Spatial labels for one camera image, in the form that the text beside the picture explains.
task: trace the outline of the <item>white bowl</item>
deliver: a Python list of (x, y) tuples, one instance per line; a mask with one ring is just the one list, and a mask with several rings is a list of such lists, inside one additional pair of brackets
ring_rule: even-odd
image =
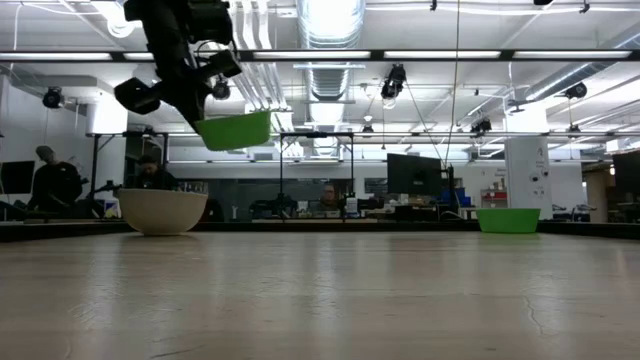
[(178, 235), (193, 228), (202, 217), (207, 195), (180, 191), (121, 189), (122, 216), (145, 235)]

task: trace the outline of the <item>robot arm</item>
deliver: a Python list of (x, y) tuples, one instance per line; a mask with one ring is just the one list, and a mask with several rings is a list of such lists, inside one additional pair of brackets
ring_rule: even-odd
[(124, 5), (128, 21), (140, 20), (153, 54), (158, 77), (152, 87), (132, 78), (115, 88), (116, 99), (128, 110), (148, 114), (160, 101), (174, 106), (195, 129), (204, 120), (204, 102), (212, 93), (208, 79), (229, 78), (242, 72), (232, 53), (221, 51), (199, 67), (189, 44), (233, 41), (229, 4), (221, 0), (129, 0)]

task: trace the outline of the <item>black jacket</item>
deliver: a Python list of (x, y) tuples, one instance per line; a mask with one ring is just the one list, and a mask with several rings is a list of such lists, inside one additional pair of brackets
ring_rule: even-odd
[(178, 180), (168, 171), (158, 169), (153, 175), (139, 174), (136, 177), (136, 189), (178, 190)]
[(28, 209), (59, 212), (74, 205), (82, 194), (82, 181), (75, 166), (59, 162), (42, 166), (33, 179)]

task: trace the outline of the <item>ceiling light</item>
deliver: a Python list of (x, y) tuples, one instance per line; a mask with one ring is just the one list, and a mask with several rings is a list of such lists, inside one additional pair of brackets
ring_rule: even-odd
[(153, 61), (152, 53), (124, 53), (124, 58), (134, 61)]
[(514, 59), (624, 59), (631, 55), (631, 51), (604, 50), (604, 51), (516, 51)]
[(112, 60), (109, 53), (0, 53), (0, 61), (104, 61)]
[(296, 70), (350, 70), (365, 69), (364, 64), (293, 64)]
[(368, 59), (369, 51), (257, 51), (253, 57), (257, 60), (327, 60), (327, 59)]
[(206, 164), (206, 160), (175, 160), (169, 161), (170, 164)]
[(486, 58), (496, 59), (500, 56), (500, 51), (477, 51), (477, 50), (432, 50), (432, 51), (385, 51), (385, 59), (467, 59)]

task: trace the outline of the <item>computer monitor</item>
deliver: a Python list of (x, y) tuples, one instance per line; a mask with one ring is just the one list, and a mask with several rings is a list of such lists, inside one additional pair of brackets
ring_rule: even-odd
[(616, 188), (630, 193), (640, 193), (640, 151), (613, 155), (616, 169)]
[(0, 163), (0, 194), (30, 194), (35, 167), (35, 161)]
[(441, 169), (439, 159), (387, 154), (387, 191), (390, 194), (440, 196)]

